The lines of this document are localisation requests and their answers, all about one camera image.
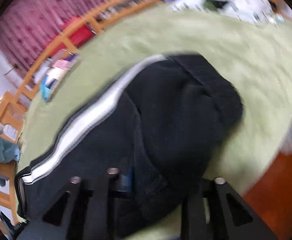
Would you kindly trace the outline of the maroon patterned curtain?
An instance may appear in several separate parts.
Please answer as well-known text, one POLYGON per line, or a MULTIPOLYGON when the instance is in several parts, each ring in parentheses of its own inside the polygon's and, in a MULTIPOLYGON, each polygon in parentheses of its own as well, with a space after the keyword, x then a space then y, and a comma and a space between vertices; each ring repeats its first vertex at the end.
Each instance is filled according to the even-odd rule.
POLYGON ((0 17, 0 50, 24 76, 72 17, 107 0, 14 0, 0 17))

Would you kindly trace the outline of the green plush bed blanket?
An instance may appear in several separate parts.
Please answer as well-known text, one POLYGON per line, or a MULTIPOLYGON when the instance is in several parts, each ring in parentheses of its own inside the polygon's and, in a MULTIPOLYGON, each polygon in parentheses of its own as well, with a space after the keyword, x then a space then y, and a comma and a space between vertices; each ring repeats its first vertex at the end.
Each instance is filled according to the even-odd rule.
POLYGON ((292 118, 292 22, 166 5, 90 41, 49 99, 35 96, 15 177, 19 239, 211 239, 273 232, 222 192, 245 191, 292 118))

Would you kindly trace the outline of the black pants with white stripe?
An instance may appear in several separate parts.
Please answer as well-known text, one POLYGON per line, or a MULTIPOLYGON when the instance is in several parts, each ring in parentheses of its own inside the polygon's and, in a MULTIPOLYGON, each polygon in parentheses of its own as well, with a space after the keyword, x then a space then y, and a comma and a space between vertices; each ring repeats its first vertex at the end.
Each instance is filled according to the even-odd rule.
POLYGON ((194 191, 242 113, 236 89, 202 55, 148 57, 79 108, 17 173, 18 214, 36 218, 71 177, 94 189, 117 167, 130 197, 117 202, 115 233, 129 236, 194 191))

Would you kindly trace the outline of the black phone on pillow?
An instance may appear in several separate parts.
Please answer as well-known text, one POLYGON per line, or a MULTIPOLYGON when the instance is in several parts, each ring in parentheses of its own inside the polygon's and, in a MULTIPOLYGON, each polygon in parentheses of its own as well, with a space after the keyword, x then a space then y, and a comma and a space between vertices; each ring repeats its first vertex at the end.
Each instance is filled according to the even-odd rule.
POLYGON ((228 0, 204 0, 202 7, 205 10, 218 11, 223 9, 228 3, 228 0))

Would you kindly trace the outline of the white black flower pillow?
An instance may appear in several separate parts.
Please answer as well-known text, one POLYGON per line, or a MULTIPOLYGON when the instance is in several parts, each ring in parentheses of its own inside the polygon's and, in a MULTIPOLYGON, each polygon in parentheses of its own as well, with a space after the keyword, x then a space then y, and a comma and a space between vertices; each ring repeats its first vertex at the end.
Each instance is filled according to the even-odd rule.
POLYGON ((204 0, 175 0, 170 6, 172 11, 196 10, 215 12, 252 24, 277 24, 279 18, 273 11, 268 0, 228 0, 229 3, 218 11, 205 10, 202 7, 204 0))

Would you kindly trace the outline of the geometric blue pink pillow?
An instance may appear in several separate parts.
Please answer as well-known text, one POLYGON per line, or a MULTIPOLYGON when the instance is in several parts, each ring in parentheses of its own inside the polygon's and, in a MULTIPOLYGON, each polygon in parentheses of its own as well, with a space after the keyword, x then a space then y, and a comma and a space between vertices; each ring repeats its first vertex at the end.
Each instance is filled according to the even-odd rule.
POLYGON ((68 53, 67 56, 55 60, 49 67, 39 86, 41 97, 45 102, 51 100, 55 90, 77 64, 79 57, 79 53, 68 53))

